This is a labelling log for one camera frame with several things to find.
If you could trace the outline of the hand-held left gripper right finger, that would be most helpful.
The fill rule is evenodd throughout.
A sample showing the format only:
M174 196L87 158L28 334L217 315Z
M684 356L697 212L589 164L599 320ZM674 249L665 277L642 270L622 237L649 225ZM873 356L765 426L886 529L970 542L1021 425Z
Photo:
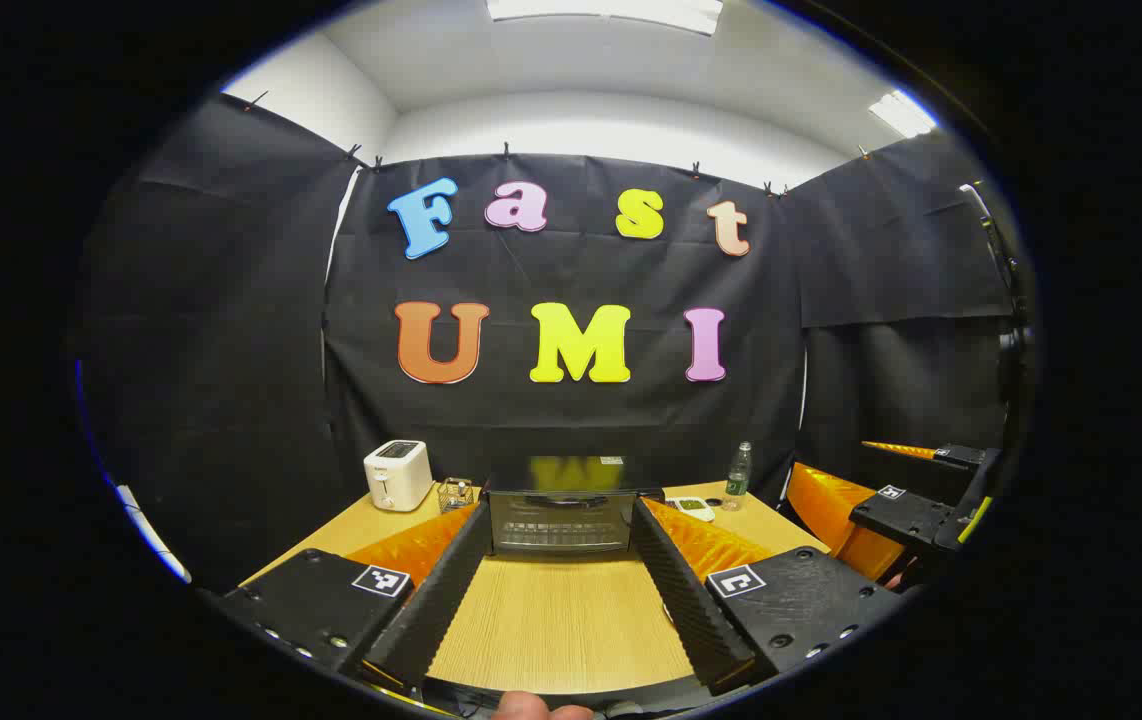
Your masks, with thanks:
M713 696L805 673L903 610L903 594L812 546L735 561L700 579L659 511L658 503L635 498L632 547L671 616L695 679Z

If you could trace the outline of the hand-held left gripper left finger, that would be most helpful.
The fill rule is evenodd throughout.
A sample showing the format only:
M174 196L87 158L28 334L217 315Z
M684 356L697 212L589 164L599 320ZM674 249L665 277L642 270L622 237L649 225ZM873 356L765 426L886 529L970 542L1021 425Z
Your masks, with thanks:
M492 551L488 501L447 519L458 529L423 582L389 563L306 547L259 579L219 594L216 607L327 673L385 691L417 691Z

